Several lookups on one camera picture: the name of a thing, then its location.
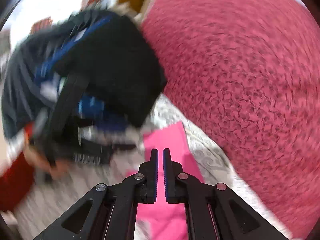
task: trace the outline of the barcode label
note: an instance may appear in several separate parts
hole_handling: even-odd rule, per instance
[[[101,165],[100,157],[97,156],[88,156],[80,153],[75,153],[73,157],[76,163]]]

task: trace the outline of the hand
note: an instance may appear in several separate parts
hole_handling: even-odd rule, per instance
[[[56,160],[56,165],[51,167],[44,155],[39,153],[36,148],[28,145],[25,147],[24,158],[31,166],[40,168],[52,176],[53,179],[61,177],[68,171],[69,162],[66,160]]]

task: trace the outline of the bright pink garment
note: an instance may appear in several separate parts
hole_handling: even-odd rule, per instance
[[[320,216],[320,28],[295,0],[156,0],[165,95],[292,231]]]
[[[152,148],[159,151],[158,192],[155,204],[138,205],[137,221],[145,220],[151,224],[152,240],[187,240],[184,204],[168,204],[165,200],[162,154],[165,148],[169,148],[171,159],[181,163],[184,172],[204,182],[197,163],[189,151],[182,122],[145,135],[143,143],[146,160],[150,160]]]

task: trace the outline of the silver bolt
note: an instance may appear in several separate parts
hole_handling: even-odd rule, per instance
[[[136,173],[135,175],[134,175],[134,178],[135,179],[143,179],[143,177],[144,177],[144,175],[142,174],[142,173]]]
[[[96,186],[97,191],[104,191],[106,189],[106,185],[104,184],[99,184]]]
[[[227,189],[227,185],[224,183],[218,183],[217,184],[217,189],[218,190],[226,190]]]
[[[188,174],[186,174],[186,173],[180,173],[180,174],[178,175],[178,178],[179,178],[179,179],[187,179],[187,178],[188,178]]]

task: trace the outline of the red garment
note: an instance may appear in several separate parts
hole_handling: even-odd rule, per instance
[[[10,169],[0,177],[0,210],[12,211],[30,190],[33,171],[23,153],[13,162]]]
[[[292,231],[320,216],[320,28],[295,0],[155,0],[165,95]]]

